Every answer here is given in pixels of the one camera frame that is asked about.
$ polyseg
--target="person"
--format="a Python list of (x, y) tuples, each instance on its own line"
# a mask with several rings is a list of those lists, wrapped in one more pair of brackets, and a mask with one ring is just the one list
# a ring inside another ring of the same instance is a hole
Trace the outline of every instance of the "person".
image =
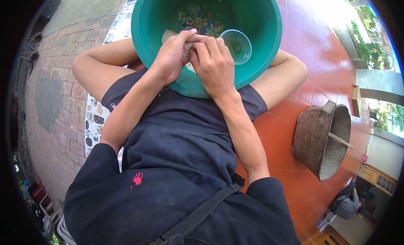
[(356, 213), (362, 213), (365, 210), (364, 200), (359, 200), (355, 186), (356, 184), (351, 182), (338, 192), (331, 202), (330, 212), (348, 220), (355, 216)]
[[(182, 54), (190, 42), (189, 59)], [(138, 60), (126, 39), (73, 61), (78, 82), (111, 111), (65, 197), (65, 223), (76, 243), (300, 244), (282, 184), (268, 171), (271, 153), (252, 121), (305, 81), (306, 66), (279, 50), (261, 76), (237, 91), (223, 39), (195, 29), (170, 37), (149, 69), (122, 67)], [(189, 60), (211, 99), (167, 86)], [(238, 191), (244, 184), (235, 153), (247, 172), (246, 193)]]

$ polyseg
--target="chair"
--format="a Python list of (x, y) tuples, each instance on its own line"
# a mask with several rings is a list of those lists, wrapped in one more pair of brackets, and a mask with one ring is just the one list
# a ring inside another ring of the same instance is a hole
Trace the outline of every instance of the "chair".
[(66, 227), (64, 215), (60, 219), (59, 224), (57, 226), (57, 233), (68, 245), (76, 245), (76, 243), (74, 242), (72, 236), (68, 231), (68, 228)]
[[(44, 202), (50, 202), (46, 206), (43, 205)], [(44, 222), (44, 231), (45, 234), (49, 239), (52, 239), (53, 237), (53, 230), (54, 230), (54, 225), (60, 220), (62, 215), (58, 216), (58, 213), (60, 212), (60, 207), (58, 206), (53, 212), (50, 213), (51, 210), (53, 210), (53, 202), (51, 202), (49, 198), (49, 192), (45, 194), (45, 196), (42, 198), (42, 200), (39, 202), (39, 207), (42, 209), (42, 211), (45, 214), (45, 217), (43, 219)]]

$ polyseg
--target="wheel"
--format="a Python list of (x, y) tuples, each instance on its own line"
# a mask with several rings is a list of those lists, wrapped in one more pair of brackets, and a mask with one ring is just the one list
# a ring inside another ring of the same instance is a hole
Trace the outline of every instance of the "wheel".
[(41, 33), (41, 32), (37, 33), (37, 34), (33, 37), (33, 39), (36, 41), (36, 43), (38, 43), (38, 42), (42, 39), (42, 33)]
[(38, 57), (39, 57), (39, 52), (38, 52), (38, 50), (35, 50), (29, 55), (29, 61), (33, 63), (34, 61), (36, 61), (38, 59)]

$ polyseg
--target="hand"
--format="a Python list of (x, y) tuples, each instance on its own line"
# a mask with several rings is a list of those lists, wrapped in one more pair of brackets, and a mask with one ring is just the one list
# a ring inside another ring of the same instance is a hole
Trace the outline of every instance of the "hand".
[(206, 37), (194, 43), (189, 53), (196, 74), (215, 101), (236, 92), (234, 61), (222, 38)]
[(175, 81), (182, 68), (189, 62), (189, 58), (183, 56), (183, 48), (186, 42), (197, 42), (202, 39), (201, 36), (203, 35), (195, 34), (196, 29), (181, 31), (179, 35), (171, 36), (161, 46), (150, 70), (157, 72), (154, 75), (158, 76), (164, 82), (164, 85)]

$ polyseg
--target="shoulder strap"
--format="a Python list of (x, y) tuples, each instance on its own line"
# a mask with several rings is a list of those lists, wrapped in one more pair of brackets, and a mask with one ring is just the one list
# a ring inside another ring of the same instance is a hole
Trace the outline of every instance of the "shoulder strap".
[(206, 217), (208, 217), (223, 199), (238, 192), (240, 189), (241, 186), (236, 183), (228, 184), (227, 187), (216, 192), (215, 195), (210, 197), (180, 223), (175, 225), (165, 234), (160, 235), (153, 244), (162, 244), (177, 234), (180, 234), (182, 237), (189, 235)]

